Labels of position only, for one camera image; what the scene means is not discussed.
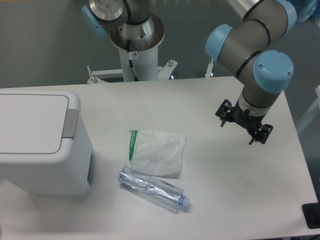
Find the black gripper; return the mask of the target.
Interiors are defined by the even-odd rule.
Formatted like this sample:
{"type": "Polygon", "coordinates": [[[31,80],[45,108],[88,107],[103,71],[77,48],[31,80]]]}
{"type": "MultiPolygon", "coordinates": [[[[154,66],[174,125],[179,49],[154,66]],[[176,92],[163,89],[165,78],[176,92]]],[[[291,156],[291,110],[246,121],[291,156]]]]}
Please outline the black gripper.
{"type": "Polygon", "coordinates": [[[240,108],[238,102],[235,104],[235,106],[232,106],[232,103],[228,99],[225,99],[222,102],[216,111],[215,116],[220,119],[221,127],[228,122],[236,123],[247,129],[249,135],[251,136],[251,140],[248,143],[249,145],[251,145],[253,142],[264,145],[274,129],[274,127],[270,124],[261,123],[263,119],[262,116],[249,115],[240,108]]]}

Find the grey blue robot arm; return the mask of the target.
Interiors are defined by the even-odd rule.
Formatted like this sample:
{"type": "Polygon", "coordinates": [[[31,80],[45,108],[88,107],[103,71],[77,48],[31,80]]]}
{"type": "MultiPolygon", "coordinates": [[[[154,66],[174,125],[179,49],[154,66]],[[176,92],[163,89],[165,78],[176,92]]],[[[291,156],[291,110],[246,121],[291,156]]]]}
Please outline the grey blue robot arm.
{"type": "MultiPolygon", "coordinates": [[[[294,6],[285,0],[231,0],[242,25],[216,27],[205,51],[243,84],[236,104],[224,100],[216,111],[222,123],[246,129],[252,142],[264,144],[273,130],[262,121],[293,76],[292,60],[269,45],[290,31],[297,20],[294,6]]],[[[87,0],[83,18],[98,36],[109,36],[118,48],[126,82],[156,81],[158,47],[165,36],[161,19],[148,0],[87,0]]]]}

